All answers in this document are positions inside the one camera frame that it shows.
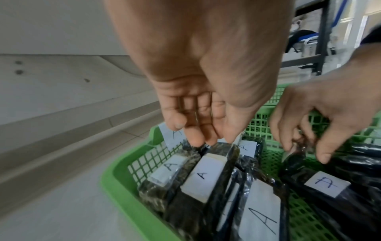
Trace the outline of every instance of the human hand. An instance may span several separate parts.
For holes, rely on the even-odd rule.
[[[274,93],[292,0],[105,2],[167,126],[191,145],[233,142]]]
[[[298,129],[315,142],[308,113],[317,109],[330,125],[316,143],[316,157],[326,164],[353,134],[368,127],[381,108],[381,44],[359,47],[342,67],[285,89],[270,118],[275,140],[289,151]]]

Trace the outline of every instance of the green basket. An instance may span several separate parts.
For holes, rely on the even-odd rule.
[[[262,156],[262,169],[267,174],[277,178],[277,170],[283,150],[280,144],[274,141],[268,127],[267,120],[273,109],[274,106],[262,107],[248,125],[246,135],[264,137],[266,139],[266,149]],[[354,135],[352,140],[368,143],[380,141],[381,138],[374,137],[375,130],[381,129],[378,127],[379,120],[378,115],[374,119],[372,126]],[[328,120],[321,117],[318,113],[310,114],[310,122],[318,135],[328,126]],[[138,185],[179,147],[180,145],[171,152],[168,151],[160,129],[157,126],[153,127],[148,140],[119,157],[102,176],[101,182],[103,188],[148,241],[181,240],[171,228],[139,201],[137,191]],[[313,155],[309,156],[308,165],[317,170],[322,168]],[[310,207],[293,191],[290,195],[289,207],[292,241],[337,240],[322,225]]]
[[[275,89],[275,93],[273,96],[264,104],[265,106],[276,106],[279,102],[279,99],[281,98],[283,91],[285,91],[285,88],[289,84],[281,84],[277,85],[277,88]]]

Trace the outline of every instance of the fingernail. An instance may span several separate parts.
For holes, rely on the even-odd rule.
[[[182,124],[175,124],[175,127],[177,128],[177,129],[182,129],[183,127],[184,127],[184,125],[182,125]]]
[[[320,162],[323,163],[323,164],[327,164],[330,159],[331,159],[331,154],[323,154],[321,156]]]

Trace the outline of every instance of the floor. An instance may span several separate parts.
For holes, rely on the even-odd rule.
[[[155,116],[109,137],[107,145],[112,144],[112,149],[94,157],[93,165],[0,219],[0,240],[143,240],[101,189],[100,177],[117,157],[141,143],[150,128],[162,121],[161,115]],[[102,145],[106,143],[87,148],[98,153]],[[79,154],[76,161],[81,162],[82,157]]]

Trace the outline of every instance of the dark sleeve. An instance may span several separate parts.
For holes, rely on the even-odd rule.
[[[373,29],[372,32],[361,41],[361,44],[369,44],[373,42],[381,42],[381,25]]]

